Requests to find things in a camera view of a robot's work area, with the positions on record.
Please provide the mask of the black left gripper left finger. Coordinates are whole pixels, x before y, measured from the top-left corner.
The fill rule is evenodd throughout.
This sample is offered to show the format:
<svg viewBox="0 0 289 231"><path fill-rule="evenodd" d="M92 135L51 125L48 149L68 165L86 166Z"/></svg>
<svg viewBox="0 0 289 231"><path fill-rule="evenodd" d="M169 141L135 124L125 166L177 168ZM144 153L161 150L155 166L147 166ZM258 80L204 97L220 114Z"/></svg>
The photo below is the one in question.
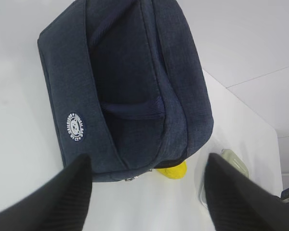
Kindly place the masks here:
<svg viewBox="0 0 289 231"><path fill-rule="evenodd" d="M91 193L91 160L82 154L34 193L1 211L0 231L80 231Z"/></svg>

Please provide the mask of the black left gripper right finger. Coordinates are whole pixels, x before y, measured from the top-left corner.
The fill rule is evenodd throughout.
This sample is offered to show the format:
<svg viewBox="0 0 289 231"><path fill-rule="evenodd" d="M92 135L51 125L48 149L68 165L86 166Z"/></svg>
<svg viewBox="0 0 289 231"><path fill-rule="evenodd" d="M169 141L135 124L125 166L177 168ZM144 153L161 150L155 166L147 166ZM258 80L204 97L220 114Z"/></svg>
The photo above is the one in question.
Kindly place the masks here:
<svg viewBox="0 0 289 231"><path fill-rule="evenodd" d="M262 189L216 153L209 154L204 189L217 231L289 231L289 204Z"/></svg>

